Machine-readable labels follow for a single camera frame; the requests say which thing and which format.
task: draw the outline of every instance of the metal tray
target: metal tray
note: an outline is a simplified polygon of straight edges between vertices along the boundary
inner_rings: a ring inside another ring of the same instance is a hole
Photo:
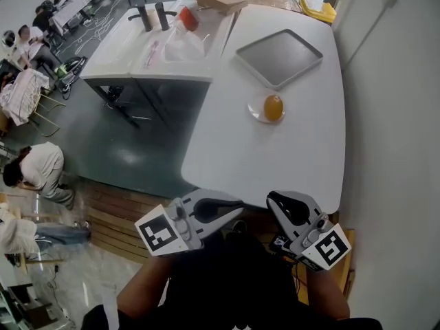
[[[322,54],[291,30],[281,30],[241,47],[236,56],[251,74],[275,90],[322,61]]]

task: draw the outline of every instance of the gray floor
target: gray floor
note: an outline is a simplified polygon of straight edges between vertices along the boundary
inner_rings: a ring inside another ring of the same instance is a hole
[[[101,34],[101,39],[129,8],[127,0],[114,5],[115,1],[106,0],[93,8],[99,8],[98,20],[109,15],[106,20],[108,28]],[[131,0],[131,3],[142,3],[142,0]],[[91,56],[99,45],[97,38],[91,39],[98,29],[94,24],[80,26],[60,47],[60,59],[65,61],[74,55]],[[175,130],[169,131],[159,122],[141,122],[140,129],[135,129],[114,110],[104,107],[101,98],[79,80],[74,84],[69,100],[64,101],[59,93],[54,95],[67,105],[48,115],[61,126],[55,135],[47,139],[27,124],[12,128],[4,142],[18,149],[49,140],[62,148],[65,170],[73,175],[153,195],[182,196],[193,189],[182,179],[180,168],[207,88],[206,84],[164,85],[162,95],[174,119]],[[140,111],[137,115],[149,116],[146,109],[137,111]]]

